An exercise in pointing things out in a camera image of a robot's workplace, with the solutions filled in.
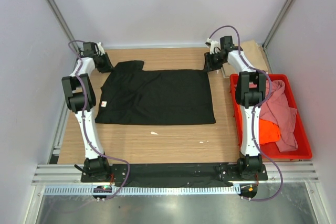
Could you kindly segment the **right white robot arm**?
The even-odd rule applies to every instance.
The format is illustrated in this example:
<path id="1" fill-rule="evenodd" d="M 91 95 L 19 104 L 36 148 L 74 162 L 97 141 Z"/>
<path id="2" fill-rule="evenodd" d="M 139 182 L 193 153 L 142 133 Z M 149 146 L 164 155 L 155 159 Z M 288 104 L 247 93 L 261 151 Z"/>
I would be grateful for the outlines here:
<path id="1" fill-rule="evenodd" d="M 239 50 L 219 50 L 215 47 L 205 53 L 206 72 L 218 70 L 224 63 L 232 65 L 238 73 L 235 100 L 240 106 L 243 133 L 236 172 L 243 180 L 253 179 L 263 165 L 259 147 L 259 116 L 266 97 L 267 75 L 254 67 Z"/>

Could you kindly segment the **black t-shirt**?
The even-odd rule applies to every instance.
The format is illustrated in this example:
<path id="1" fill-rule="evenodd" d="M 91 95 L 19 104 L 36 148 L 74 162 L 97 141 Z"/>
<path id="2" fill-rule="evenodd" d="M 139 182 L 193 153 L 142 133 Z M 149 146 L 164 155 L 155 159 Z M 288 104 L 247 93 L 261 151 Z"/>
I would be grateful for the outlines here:
<path id="1" fill-rule="evenodd" d="M 203 125 L 216 122 L 208 74 L 202 70 L 143 70 L 118 63 L 101 87 L 96 123 Z"/>

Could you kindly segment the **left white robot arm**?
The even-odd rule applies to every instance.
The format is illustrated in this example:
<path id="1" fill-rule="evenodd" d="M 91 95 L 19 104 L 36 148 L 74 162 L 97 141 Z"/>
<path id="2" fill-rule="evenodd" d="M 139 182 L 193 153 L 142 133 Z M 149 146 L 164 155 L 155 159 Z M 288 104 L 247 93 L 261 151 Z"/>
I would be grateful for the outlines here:
<path id="1" fill-rule="evenodd" d="M 65 102 L 72 111 L 80 126 L 85 146 L 85 161 L 83 167 L 77 167 L 82 172 L 82 181 L 89 179 L 106 182 L 111 177 L 111 168 L 100 143 L 94 108 L 96 96 L 90 81 L 94 69 L 101 73 L 111 72 L 113 66 L 107 53 L 90 56 L 84 53 L 77 60 L 74 71 L 62 77 L 61 84 L 65 95 Z"/>

